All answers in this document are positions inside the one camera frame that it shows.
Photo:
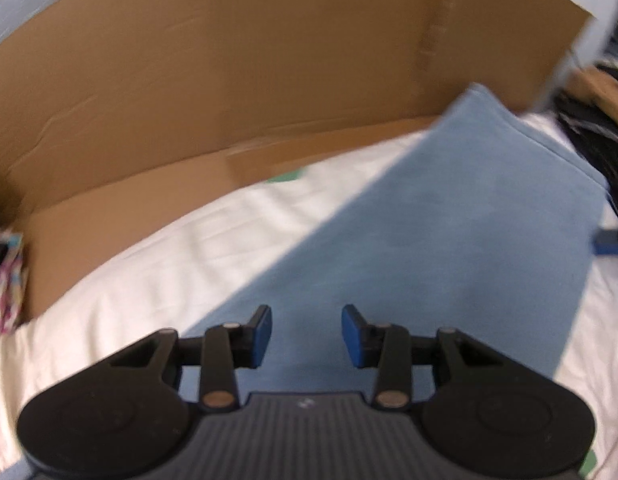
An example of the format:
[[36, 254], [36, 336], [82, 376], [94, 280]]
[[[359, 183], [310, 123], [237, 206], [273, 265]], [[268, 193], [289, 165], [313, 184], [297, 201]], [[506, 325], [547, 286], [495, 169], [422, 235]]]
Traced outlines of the light blue denim garment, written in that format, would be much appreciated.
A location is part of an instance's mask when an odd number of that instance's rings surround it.
[[273, 332], [253, 391], [370, 393], [349, 359], [347, 304], [431, 336], [456, 327], [545, 376], [558, 367], [607, 198], [583, 158], [468, 88], [379, 179], [193, 335], [266, 304]]

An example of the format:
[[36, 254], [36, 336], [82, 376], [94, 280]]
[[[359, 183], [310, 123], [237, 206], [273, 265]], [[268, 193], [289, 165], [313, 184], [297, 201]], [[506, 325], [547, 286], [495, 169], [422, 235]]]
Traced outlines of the colourful patterned cloth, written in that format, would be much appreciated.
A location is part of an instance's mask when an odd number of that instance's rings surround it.
[[11, 333], [18, 326], [27, 281], [24, 236], [0, 229], [0, 334]]

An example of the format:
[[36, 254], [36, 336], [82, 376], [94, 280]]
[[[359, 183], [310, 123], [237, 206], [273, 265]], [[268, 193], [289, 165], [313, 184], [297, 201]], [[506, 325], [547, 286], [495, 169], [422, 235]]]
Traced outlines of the black garment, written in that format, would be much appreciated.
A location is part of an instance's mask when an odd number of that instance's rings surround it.
[[[618, 80], [616, 68], [593, 67]], [[596, 106], [567, 96], [564, 88], [554, 96], [554, 110], [576, 151], [605, 177], [618, 216], [618, 125]]]

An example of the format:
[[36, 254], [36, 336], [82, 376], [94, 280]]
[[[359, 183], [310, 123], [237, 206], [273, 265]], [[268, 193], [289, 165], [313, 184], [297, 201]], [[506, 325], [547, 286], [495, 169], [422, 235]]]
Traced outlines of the brown garment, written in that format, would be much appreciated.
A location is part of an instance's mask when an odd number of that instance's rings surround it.
[[593, 66], [573, 72], [564, 87], [567, 96], [594, 105], [618, 125], [618, 80]]

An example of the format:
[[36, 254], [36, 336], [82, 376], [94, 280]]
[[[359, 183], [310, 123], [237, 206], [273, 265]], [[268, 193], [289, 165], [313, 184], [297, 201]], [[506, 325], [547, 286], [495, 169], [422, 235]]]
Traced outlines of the brown cardboard box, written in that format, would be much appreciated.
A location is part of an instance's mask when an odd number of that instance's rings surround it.
[[0, 223], [24, 317], [236, 188], [432, 122], [469, 84], [538, 102], [572, 0], [0, 0]]

